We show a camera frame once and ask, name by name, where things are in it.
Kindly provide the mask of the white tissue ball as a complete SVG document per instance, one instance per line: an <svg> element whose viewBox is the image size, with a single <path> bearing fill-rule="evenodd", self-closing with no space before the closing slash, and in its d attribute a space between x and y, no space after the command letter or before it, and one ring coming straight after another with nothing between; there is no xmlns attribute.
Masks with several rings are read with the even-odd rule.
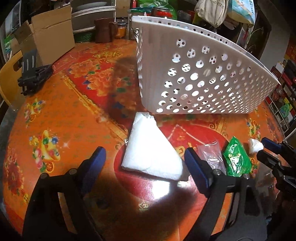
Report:
<svg viewBox="0 0 296 241"><path fill-rule="evenodd" d="M260 150L263 150L263 149L264 149L264 145L260 141L253 139L253 138L249 139L249 141L248 141L249 154L251 154L251 155L256 154Z"/></svg>

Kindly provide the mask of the white perforated plastic basket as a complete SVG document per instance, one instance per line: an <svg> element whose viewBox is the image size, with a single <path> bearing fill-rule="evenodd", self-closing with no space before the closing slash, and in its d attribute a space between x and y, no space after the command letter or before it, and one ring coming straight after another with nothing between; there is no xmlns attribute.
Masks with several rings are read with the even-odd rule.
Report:
<svg viewBox="0 0 296 241"><path fill-rule="evenodd" d="M155 114L246 114L278 79L234 42L195 25L133 16L142 105Z"/></svg>

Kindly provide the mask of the red lid glass jar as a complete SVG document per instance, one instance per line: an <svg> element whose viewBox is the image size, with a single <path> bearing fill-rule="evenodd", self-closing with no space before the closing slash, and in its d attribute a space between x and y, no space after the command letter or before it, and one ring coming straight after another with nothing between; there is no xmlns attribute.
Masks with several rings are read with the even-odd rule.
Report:
<svg viewBox="0 0 296 241"><path fill-rule="evenodd" d="M173 15L168 8L154 6L151 10L151 16L159 17L159 18L172 18Z"/></svg>

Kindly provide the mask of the left wooden chair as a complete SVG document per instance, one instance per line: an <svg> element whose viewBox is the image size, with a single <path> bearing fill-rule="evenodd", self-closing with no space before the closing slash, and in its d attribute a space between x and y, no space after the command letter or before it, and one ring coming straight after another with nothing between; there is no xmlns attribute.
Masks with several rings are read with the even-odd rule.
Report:
<svg viewBox="0 0 296 241"><path fill-rule="evenodd" d="M22 88L18 86L18 79L22 76L22 65L19 65L22 57L22 52L18 51L0 72L1 97L14 111L19 110L25 102Z"/></svg>

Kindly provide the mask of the brown ceramic pitcher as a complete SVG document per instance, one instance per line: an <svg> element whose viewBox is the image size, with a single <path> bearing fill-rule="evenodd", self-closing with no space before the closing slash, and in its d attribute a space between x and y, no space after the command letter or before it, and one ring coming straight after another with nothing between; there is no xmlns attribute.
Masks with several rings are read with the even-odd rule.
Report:
<svg viewBox="0 0 296 241"><path fill-rule="evenodd" d="M114 40L117 32L117 23L112 18L100 18L94 21L95 43L110 43Z"/></svg>

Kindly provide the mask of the light blue printed bag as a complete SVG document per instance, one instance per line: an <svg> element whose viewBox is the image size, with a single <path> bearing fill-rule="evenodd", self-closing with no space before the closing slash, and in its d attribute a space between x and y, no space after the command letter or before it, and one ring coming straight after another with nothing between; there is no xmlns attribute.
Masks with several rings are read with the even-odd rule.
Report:
<svg viewBox="0 0 296 241"><path fill-rule="evenodd" d="M240 23L255 24L255 7L253 0L230 0L228 3L228 16Z"/></svg>

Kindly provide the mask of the clear plastic bag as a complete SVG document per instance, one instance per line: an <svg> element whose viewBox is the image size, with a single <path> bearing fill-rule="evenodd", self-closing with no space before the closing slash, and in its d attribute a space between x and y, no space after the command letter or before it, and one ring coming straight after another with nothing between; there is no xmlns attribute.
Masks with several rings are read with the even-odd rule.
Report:
<svg viewBox="0 0 296 241"><path fill-rule="evenodd" d="M226 175L226 168L218 141L199 145L197 149L199 157L206 161L213 170L218 169Z"/></svg>

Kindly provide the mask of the cardboard box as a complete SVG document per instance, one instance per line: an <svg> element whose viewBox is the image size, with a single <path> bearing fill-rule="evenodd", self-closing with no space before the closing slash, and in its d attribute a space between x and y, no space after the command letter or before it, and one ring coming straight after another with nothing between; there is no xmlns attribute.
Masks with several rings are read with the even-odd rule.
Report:
<svg viewBox="0 0 296 241"><path fill-rule="evenodd" d="M14 33L23 54L37 50L37 66L53 64L75 47L71 6L47 11L25 21Z"/></svg>

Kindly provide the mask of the green snack packet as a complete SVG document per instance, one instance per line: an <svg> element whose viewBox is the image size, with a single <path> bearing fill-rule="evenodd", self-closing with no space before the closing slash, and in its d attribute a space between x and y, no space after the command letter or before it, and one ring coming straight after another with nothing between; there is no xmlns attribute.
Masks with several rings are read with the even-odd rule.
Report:
<svg viewBox="0 0 296 241"><path fill-rule="evenodd" d="M232 177L241 177L243 174L249 174L252 163L241 142L232 137L227 145L223 156L226 160L226 174Z"/></svg>

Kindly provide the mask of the red floral table cover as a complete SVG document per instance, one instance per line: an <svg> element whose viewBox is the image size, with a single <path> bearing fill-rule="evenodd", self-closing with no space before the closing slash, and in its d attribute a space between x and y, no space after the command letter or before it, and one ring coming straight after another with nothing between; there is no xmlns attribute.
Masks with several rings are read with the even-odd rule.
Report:
<svg viewBox="0 0 296 241"><path fill-rule="evenodd" d="M65 173L97 147L107 160L94 191L94 215L107 240L183 240L205 197L192 181L174 196L166 183L121 169L124 140L142 111L135 41L78 44L16 118L4 161L4 204L17 231L42 172Z"/></svg>

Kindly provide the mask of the white tissue pack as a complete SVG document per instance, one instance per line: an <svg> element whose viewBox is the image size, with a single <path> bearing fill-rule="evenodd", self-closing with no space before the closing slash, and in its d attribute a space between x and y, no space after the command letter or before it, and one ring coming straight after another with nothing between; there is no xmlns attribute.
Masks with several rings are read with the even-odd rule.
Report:
<svg viewBox="0 0 296 241"><path fill-rule="evenodd" d="M187 181L189 171L149 113L137 112L121 164L129 171Z"/></svg>

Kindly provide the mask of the beige canvas tote bag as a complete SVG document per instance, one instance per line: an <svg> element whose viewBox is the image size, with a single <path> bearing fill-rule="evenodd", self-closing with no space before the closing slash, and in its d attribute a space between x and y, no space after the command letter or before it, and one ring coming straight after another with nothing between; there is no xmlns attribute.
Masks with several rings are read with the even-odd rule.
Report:
<svg viewBox="0 0 296 241"><path fill-rule="evenodd" d="M198 17L217 28L226 18L228 5L229 0L199 0L195 12Z"/></svg>

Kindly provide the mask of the black phone stand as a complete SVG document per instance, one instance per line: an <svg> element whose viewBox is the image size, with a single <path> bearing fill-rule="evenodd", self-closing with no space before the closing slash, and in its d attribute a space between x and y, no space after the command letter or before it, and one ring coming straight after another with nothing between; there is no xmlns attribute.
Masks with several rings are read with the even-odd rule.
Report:
<svg viewBox="0 0 296 241"><path fill-rule="evenodd" d="M38 92L53 74L52 64L37 67L37 55L37 49L33 49L22 58L22 76L18 79L18 86L24 96Z"/></svg>

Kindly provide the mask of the low shelf with items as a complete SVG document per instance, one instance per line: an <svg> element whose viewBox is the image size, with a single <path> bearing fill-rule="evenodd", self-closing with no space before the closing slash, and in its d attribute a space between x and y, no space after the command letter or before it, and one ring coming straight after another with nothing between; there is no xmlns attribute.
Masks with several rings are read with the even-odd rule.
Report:
<svg viewBox="0 0 296 241"><path fill-rule="evenodd" d="M295 133L295 62L284 60L271 69L279 84L266 98L287 141Z"/></svg>

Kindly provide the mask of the white plastic drawer tower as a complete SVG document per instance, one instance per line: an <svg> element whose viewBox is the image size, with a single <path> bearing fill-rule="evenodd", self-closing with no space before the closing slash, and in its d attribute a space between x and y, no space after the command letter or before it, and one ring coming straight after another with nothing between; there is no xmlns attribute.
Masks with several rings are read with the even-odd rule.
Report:
<svg viewBox="0 0 296 241"><path fill-rule="evenodd" d="M73 33L95 30L94 21L102 18L116 19L116 0L70 1Z"/></svg>

